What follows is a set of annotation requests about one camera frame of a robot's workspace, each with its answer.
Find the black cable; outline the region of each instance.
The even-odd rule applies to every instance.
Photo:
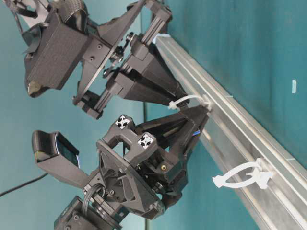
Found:
[[[39,180],[43,179],[45,176],[47,176],[47,175],[48,175],[48,173],[45,173],[45,174],[41,175],[40,177],[37,177],[37,178],[35,178],[35,179],[31,180],[31,181],[28,181],[28,182],[26,182],[26,183],[24,183],[24,184],[21,184],[21,185],[19,185],[19,186],[16,186],[16,187],[14,187],[14,188],[11,188],[11,189],[9,189],[9,190],[3,192],[3,193],[0,193],[0,197],[6,195],[6,194],[8,194],[8,193],[11,193],[11,192],[13,192],[13,191],[15,191],[15,190],[17,190],[17,189],[20,189],[20,188],[22,188],[22,187],[24,187],[24,186],[27,186],[27,185],[29,185],[29,184],[32,184],[32,183],[34,183],[34,182],[36,182],[36,181],[39,181]]]
[[[84,217],[87,217],[87,210],[88,210],[88,206],[90,204],[91,198],[92,196],[98,192],[100,189],[103,189],[103,195],[102,198],[105,196],[106,194],[106,189],[103,187],[102,184],[95,184],[93,187],[91,187],[88,192],[86,193],[85,197],[84,197],[84,201],[82,203],[82,214]]]
[[[13,2],[13,1],[10,1],[10,0],[4,0],[4,3],[13,13],[20,14],[22,16],[30,17],[30,18],[36,18],[37,17],[37,13],[35,11],[30,11],[30,10],[21,8],[21,7],[17,6],[16,2]]]

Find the aluminum rail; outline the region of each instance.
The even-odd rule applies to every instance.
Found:
[[[190,94],[206,94],[213,102],[201,140],[225,173],[263,158],[274,172],[267,189],[257,184],[236,193],[263,230],[307,230],[307,171],[173,38],[159,36],[163,59]],[[246,173],[232,178],[238,183]]]

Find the zip tie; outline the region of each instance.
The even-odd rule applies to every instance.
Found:
[[[179,109],[179,108],[177,107],[177,105],[178,105],[179,103],[181,103],[181,102],[183,102],[183,101],[185,101],[185,100],[187,100],[187,99],[192,99],[192,98],[198,98],[198,99],[200,99],[200,104],[201,104],[202,106],[207,107],[209,111],[212,110],[212,107],[211,107],[212,102],[209,100],[209,97],[208,97],[207,95],[203,95],[203,96],[199,96],[199,95],[188,95],[188,96],[185,96],[185,97],[183,97],[183,98],[180,98],[179,100],[177,100],[177,101],[175,101],[175,102],[174,102],[174,101],[171,101],[171,102],[169,103],[168,109]]]
[[[273,177],[273,172],[266,172],[261,167],[261,163],[264,163],[263,159],[258,158],[255,162],[247,162],[241,164],[229,172],[227,172],[224,176],[216,176],[213,177],[214,184],[220,188],[222,186],[228,188],[244,188],[253,183],[257,183],[261,189],[266,189],[268,187],[268,181]],[[251,176],[249,179],[239,182],[239,183],[228,183],[226,182],[229,178],[233,177],[235,174],[246,170],[248,168],[254,168],[253,172],[248,172],[246,175]]]

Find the teal background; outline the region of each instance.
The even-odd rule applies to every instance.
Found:
[[[172,37],[307,167],[307,1],[165,2],[173,12]],[[143,11],[143,31],[148,23],[149,12]],[[149,118],[161,113],[167,112],[147,105]],[[214,188],[211,177],[217,174],[199,144],[182,200],[151,221],[150,229],[257,229],[232,190]]]
[[[86,0],[91,18],[105,23],[126,10],[130,0]],[[44,172],[34,164],[32,132],[61,131],[80,151],[81,168],[90,173],[98,166],[96,141],[121,115],[127,114],[136,123],[143,122],[142,103],[115,97],[103,117],[96,121],[72,104],[81,66],[74,71],[62,91],[50,90],[39,98],[27,96],[24,88],[24,55],[26,45],[15,20],[0,3],[0,192],[40,176]],[[132,30],[140,31],[140,19]],[[102,92],[105,82],[97,80],[94,91]],[[79,189],[56,181],[51,176],[0,198],[0,229],[52,230],[54,220]],[[127,230],[144,229],[145,221],[129,215],[122,225]]]

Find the screw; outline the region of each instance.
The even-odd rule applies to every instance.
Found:
[[[162,169],[163,171],[165,171],[165,170],[167,169],[167,166],[166,166],[165,164],[163,164],[163,165],[161,166],[161,169]]]

